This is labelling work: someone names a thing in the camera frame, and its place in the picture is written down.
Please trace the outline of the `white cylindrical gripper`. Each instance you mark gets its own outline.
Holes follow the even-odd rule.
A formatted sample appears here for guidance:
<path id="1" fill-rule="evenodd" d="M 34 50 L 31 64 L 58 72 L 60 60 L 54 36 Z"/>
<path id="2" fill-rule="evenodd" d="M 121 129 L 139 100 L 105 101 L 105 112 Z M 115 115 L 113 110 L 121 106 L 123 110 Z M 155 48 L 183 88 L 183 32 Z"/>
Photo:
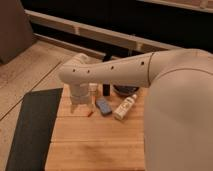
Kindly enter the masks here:
<path id="1" fill-rule="evenodd" d="M 89 84 L 71 84 L 69 86 L 71 111 L 74 112 L 79 105 L 91 106 L 91 95 Z"/>

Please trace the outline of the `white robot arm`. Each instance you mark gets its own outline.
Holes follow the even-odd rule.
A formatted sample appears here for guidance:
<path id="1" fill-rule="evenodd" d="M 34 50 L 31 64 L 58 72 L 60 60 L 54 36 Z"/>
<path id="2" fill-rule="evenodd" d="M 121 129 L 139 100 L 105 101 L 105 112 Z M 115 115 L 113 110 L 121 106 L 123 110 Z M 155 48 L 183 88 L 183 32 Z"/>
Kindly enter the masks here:
<path id="1" fill-rule="evenodd" d="M 71 101 L 89 100 L 90 83 L 149 89 L 144 105 L 147 171 L 213 171 L 213 54 L 176 49 L 91 64 L 77 54 L 60 68 Z"/>

